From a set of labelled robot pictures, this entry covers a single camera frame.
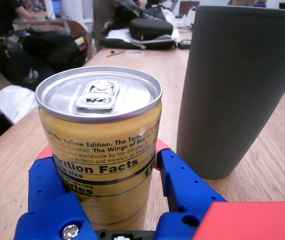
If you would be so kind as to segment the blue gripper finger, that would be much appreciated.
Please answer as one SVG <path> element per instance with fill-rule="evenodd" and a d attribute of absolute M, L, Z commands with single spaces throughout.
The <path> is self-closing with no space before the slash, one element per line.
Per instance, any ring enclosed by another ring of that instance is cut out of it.
<path fill-rule="evenodd" d="M 225 199 L 160 139 L 156 163 L 169 212 L 159 218 L 155 240 L 191 240 L 214 202 Z"/>
<path fill-rule="evenodd" d="M 16 225 L 16 240 L 96 240 L 80 201 L 68 192 L 45 147 L 28 171 L 28 211 Z"/>

